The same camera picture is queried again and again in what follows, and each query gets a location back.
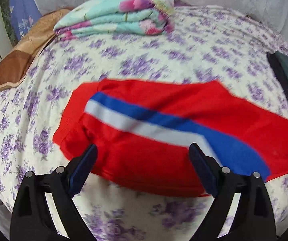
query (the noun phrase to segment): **silver bolt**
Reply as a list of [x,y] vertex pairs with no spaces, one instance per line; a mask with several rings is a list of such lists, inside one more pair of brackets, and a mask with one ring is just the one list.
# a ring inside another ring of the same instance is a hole
[[58,174],[61,174],[61,173],[63,173],[65,171],[65,168],[64,167],[58,167],[58,168],[56,168],[56,172],[58,173]]
[[32,172],[32,171],[27,171],[26,174],[25,174],[25,176],[26,176],[27,178],[30,178],[32,175],[33,175],[33,172]]
[[231,170],[228,167],[222,167],[222,172],[228,174],[231,172]]
[[255,177],[255,178],[260,178],[261,177],[261,174],[259,173],[259,172],[253,172],[253,176]]

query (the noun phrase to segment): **blue gripper pad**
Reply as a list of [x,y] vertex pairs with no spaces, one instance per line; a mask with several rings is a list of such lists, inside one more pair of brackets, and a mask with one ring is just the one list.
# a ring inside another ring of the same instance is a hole
[[193,144],[189,147],[188,155],[206,193],[215,197],[218,192],[217,179],[205,158],[202,157],[199,150]]
[[85,181],[97,159],[97,147],[93,144],[84,154],[69,178],[68,194],[71,198],[82,190]]

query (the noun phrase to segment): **folded clothing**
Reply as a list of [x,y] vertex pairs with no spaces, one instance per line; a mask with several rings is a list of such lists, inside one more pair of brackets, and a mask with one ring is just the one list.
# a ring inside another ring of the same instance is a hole
[[155,35],[171,32],[174,0],[90,0],[54,27],[61,40],[97,33]]
[[55,36],[55,24],[70,10],[60,9],[40,18],[0,62],[0,91],[17,87],[43,48]]
[[258,171],[268,181],[288,173],[288,120],[231,95],[217,81],[82,84],[53,141],[69,160],[96,144],[92,173],[165,196],[205,194],[188,158],[193,142],[238,174]]

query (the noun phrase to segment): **red fabric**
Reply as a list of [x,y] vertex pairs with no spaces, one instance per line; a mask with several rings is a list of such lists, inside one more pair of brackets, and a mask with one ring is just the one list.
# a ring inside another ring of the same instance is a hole
[[[97,91],[238,138],[254,148],[273,171],[267,180],[288,173],[288,120],[232,96],[216,81],[175,85],[103,80],[83,84],[73,92],[53,141],[68,159],[95,143],[99,156],[92,172],[117,184],[166,196],[204,193],[188,160],[187,148],[164,144],[161,149],[159,143],[154,149],[150,142],[151,151],[141,153],[147,144],[145,138],[120,131],[116,134],[115,129],[97,124],[99,121],[84,114],[87,101]],[[180,106],[172,104],[176,99],[180,99]],[[137,152],[126,151],[135,149],[134,145]]]

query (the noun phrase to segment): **floral bed sheet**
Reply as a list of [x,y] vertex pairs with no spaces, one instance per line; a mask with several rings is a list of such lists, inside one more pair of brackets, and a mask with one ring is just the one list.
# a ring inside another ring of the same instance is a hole
[[[24,174],[68,161],[52,135],[72,90],[105,77],[195,83],[220,80],[233,94],[288,119],[288,103],[266,51],[288,55],[283,39],[236,11],[177,7],[175,31],[159,36],[101,34],[52,42],[17,88],[0,92],[0,198],[12,211]],[[288,174],[266,183],[276,222],[288,215]],[[51,199],[58,231],[66,235]],[[212,197],[140,193],[90,174],[73,199],[97,240],[189,240]],[[221,235],[238,204],[234,198]]]

